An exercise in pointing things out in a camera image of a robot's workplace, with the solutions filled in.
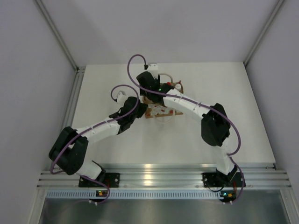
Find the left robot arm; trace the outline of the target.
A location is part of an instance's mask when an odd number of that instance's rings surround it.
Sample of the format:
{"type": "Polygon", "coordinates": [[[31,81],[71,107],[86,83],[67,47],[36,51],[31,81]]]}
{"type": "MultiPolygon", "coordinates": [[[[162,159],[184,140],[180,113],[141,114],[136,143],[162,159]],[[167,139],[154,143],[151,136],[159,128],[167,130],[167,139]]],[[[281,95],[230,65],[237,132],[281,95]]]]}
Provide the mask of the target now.
{"type": "Polygon", "coordinates": [[[94,186],[103,185],[106,171],[95,161],[88,160],[86,153],[91,151],[92,144],[128,130],[148,109],[148,105],[136,97],[128,97],[121,105],[119,111],[109,115],[100,126],[65,127],[49,152],[52,162],[68,175],[86,176],[94,186]]]}

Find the clear bottle white cap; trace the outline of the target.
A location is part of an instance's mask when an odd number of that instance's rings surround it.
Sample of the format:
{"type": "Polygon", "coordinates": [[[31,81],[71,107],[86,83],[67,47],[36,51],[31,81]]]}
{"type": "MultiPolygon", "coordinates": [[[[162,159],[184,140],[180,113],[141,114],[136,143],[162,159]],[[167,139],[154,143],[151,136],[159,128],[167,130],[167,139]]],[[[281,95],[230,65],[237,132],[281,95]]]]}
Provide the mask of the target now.
{"type": "Polygon", "coordinates": [[[182,86],[181,86],[181,84],[176,84],[176,85],[175,85],[175,88],[176,88],[178,91],[180,91],[180,90],[182,89],[182,86]]]}

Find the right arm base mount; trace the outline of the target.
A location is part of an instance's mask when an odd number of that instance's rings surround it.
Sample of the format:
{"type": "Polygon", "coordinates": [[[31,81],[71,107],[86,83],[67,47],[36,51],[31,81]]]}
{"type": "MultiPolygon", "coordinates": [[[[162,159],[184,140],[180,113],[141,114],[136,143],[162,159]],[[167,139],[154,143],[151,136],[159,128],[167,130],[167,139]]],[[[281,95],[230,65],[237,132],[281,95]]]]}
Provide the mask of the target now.
{"type": "Polygon", "coordinates": [[[226,177],[220,177],[216,172],[205,172],[202,174],[202,180],[205,188],[240,188],[243,183],[243,178],[240,172],[237,172],[232,180],[226,177]]]}

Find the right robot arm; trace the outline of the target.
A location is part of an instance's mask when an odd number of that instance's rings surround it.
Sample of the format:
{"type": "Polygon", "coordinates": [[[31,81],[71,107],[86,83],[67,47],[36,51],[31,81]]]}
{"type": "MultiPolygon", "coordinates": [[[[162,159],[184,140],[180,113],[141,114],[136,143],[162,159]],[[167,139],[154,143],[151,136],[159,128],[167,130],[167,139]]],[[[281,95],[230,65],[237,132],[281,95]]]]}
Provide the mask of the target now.
{"type": "Polygon", "coordinates": [[[228,156],[231,124],[224,118],[226,116],[224,107],[218,103],[212,106],[196,103],[181,93],[177,84],[162,84],[160,78],[154,78],[148,71],[141,73],[136,79],[140,85],[141,95],[155,104],[182,112],[201,124],[203,141],[214,147],[218,182],[222,185],[233,182],[237,167],[228,156]]]}

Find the watermelon print canvas bag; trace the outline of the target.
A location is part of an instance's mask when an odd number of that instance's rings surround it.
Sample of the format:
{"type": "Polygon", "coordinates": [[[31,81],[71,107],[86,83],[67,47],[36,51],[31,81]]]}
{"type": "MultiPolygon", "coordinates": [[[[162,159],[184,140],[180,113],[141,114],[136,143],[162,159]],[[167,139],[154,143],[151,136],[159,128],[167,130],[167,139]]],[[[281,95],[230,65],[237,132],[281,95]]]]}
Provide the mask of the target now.
{"type": "MultiPolygon", "coordinates": [[[[176,84],[181,84],[181,80],[178,82],[173,81],[173,77],[167,73],[160,73],[160,76],[167,76],[170,78],[171,86],[175,88],[176,84]]],[[[184,93],[183,85],[181,84],[182,89],[179,91],[180,93],[184,93]]],[[[145,118],[150,119],[154,118],[157,122],[161,124],[167,124],[173,120],[176,115],[183,115],[182,112],[175,110],[173,108],[165,107],[161,104],[156,104],[146,96],[142,97],[142,102],[148,105],[148,109],[145,112],[145,118]]]]}

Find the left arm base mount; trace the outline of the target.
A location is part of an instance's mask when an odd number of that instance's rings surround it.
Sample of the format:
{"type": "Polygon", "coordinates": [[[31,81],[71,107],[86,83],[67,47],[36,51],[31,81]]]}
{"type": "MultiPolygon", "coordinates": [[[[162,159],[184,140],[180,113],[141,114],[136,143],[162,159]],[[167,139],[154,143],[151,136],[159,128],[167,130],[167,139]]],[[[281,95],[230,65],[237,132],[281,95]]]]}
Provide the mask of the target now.
{"type": "MultiPolygon", "coordinates": [[[[118,188],[120,183],[120,173],[106,173],[104,177],[96,179],[96,181],[105,184],[109,188],[118,188]]],[[[80,177],[78,186],[81,188],[95,188],[101,187],[101,185],[92,182],[90,180],[80,177]]]]}

